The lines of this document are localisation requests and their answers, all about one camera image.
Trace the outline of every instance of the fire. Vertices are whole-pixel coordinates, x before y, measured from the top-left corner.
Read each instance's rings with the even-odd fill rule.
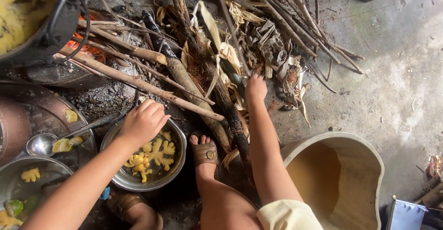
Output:
[[[96,18],[94,18],[91,14],[89,15],[89,18],[91,19],[91,21],[96,21]],[[75,32],[72,36],[79,38],[79,39],[83,39],[83,37],[77,32]],[[80,43],[75,42],[73,40],[68,41],[68,43],[66,44],[66,46],[69,46],[72,49],[76,49],[79,45],[80,45]],[[93,46],[85,45],[81,48],[80,52],[82,54],[93,57],[95,60],[97,60],[101,63],[105,63],[105,60],[106,60],[105,53],[100,49],[97,49]]]

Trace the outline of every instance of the hand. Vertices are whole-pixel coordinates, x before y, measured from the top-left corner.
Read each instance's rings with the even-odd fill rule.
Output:
[[[264,103],[267,93],[268,87],[266,87],[266,82],[263,80],[263,76],[252,74],[246,85],[246,102],[248,103],[248,106]]]
[[[138,149],[151,141],[170,117],[165,115],[162,104],[147,99],[126,115],[118,137],[125,138],[134,145],[134,149]]]

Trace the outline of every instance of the spoon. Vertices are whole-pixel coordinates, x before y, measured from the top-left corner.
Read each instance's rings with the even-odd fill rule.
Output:
[[[41,133],[37,134],[28,141],[26,144],[26,150],[30,155],[43,155],[43,156],[52,156],[54,152],[52,152],[52,146],[60,139],[72,137],[74,135],[78,135],[82,132],[85,132],[89,129],[95,128],[100,125],[104,125],[113,121],[114,119],[118,119],[123,117],[126,114],[126,110],[122,112],[114,112],[111,114],[104,115],[103,117],[95,120],[92,123],[89,123],[75,131],[72,131],[66,135],[61,137],[57,137],[51,133]]]

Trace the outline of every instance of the dirt floor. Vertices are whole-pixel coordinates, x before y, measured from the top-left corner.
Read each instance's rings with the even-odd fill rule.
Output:
[[[196,1],[186,0],[189,8]],[[219,17],[213,3],[216,0],[204,1],[215,17]],[[131,3],[128,9],[135,16],[154,4],[153,0],[107,2],[111,7]],[[156,2],[172,4],[171,0]],[[305,3],[310,11],[314,10],[314,0],[305,0]],[[90,0],[89,4],[100,9],[99,0]],[[333,65],[328,84],[336,94],[313,75],[305,75],[303,82],[310,85],[303,98],[312,128],[300,111],[281,108],[282,100],[275,96],[280,85],[269,81],[268,101],[278,103],[271,117],[279,138],[285,144],[326,131],[329,126],[339,126],[341,131],[361,136],[373,145],[385,164],[380,207],[390,203],[393,194],[397,199],[413,201],[428,186],[417,166],[424,169],[427,157],[443,150],[442,0],[373,0],[369,3],[320,0],[319,5],[321,26],[326,32],[341,46],[366,57],[358,63],[365,74],[354,73],[347,64]],[[323,53],[318,62],[312,64],[327,74],[329,58]],[[198,119],[173,106],[170,110],[181,118]],[[199,125],[184,121],[180,124],[187,129],[186,134]],[[220,174],[222,181],[256,199],[251,189],[241,182],[240,172],[222,170]],[[198,221],[201,200],[194,176],[192,162],[187,161],[173,182],[162,190],[143,194],[162,214],[165,229],[188,229]],[[83,228],[114,229],[119,221],[109,214],[104,202],[98,202]]]

